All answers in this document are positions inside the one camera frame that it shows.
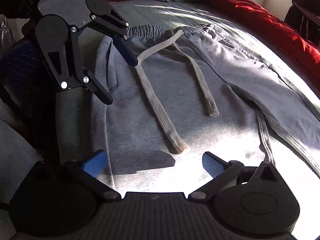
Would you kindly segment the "red duvet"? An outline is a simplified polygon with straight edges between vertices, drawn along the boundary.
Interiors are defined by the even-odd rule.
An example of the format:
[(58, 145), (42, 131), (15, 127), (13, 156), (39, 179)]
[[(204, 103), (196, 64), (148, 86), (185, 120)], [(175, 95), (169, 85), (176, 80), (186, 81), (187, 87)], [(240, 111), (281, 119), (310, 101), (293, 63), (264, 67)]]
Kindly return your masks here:
[(319, 89), (319, 49), (309, 40), (313, 32), (305, 18), (295, 30), (252, 0), (203, 1), (270, 42)]

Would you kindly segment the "green plaid bed blanket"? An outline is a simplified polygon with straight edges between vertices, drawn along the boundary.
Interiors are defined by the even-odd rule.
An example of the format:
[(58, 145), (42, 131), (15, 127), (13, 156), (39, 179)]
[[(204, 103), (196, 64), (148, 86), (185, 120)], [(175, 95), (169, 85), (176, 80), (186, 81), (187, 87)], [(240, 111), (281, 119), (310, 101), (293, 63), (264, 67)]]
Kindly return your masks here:
[[(114, 2), (112, 7), (131, 23), (126, 45), (129, 30), (141, 25), (166, 30), (217, 25), (298, 76), (303, 91), (310, 91), (319, 105), (317, 96), (290, 66), (223, 15), (178, 2), (136, 0)], [(97, 38), (100, 46), (108, 36), (81, 31), (82, 54), (91, 46), (90, 37)], [(94, 65), (87, 68), (94, 76), (98, 48)], [(257, 166), (244, 164), (235, 185), (207, 203), (188, 200), (204, 184), (189, 193), (117, 191), (119, 201), (104, 201), (80, 189), (62, 165), (104, 150), (93, 145), (93, 100), (102, 103), (81, 87), (57, 93), (54, 128), (18, 133), (1, 123), (1, 201), (8, 205), (3, 213), (3, 239), (319, 239), (319, 178), (318, 185), (297, 179), (288, 183), (266, 160)]]

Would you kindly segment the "grey sweatpants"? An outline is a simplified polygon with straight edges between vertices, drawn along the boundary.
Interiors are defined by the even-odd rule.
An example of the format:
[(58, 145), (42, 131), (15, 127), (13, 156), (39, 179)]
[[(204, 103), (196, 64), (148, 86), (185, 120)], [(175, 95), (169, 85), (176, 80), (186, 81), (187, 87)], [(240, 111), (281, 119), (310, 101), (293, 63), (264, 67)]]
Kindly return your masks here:
[(128, 191), (189, 193), (209, 181), (209, 151), (247, 166), (270, 161), (288, 183), (318, 185), (319, 105), (303, 81), (217, 25), (128, 32), (130, 67), (109, 37), (95, 77), (113, 98), (92, 101), (98, 179)]

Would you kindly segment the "person in dark hoodie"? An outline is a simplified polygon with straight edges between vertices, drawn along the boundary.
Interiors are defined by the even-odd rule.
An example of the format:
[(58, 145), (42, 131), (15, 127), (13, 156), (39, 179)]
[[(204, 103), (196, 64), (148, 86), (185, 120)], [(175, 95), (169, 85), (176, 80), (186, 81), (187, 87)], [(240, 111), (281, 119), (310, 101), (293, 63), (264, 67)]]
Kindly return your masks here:
[(292, 0), (284, 22), (319, 48), (319, 0)]

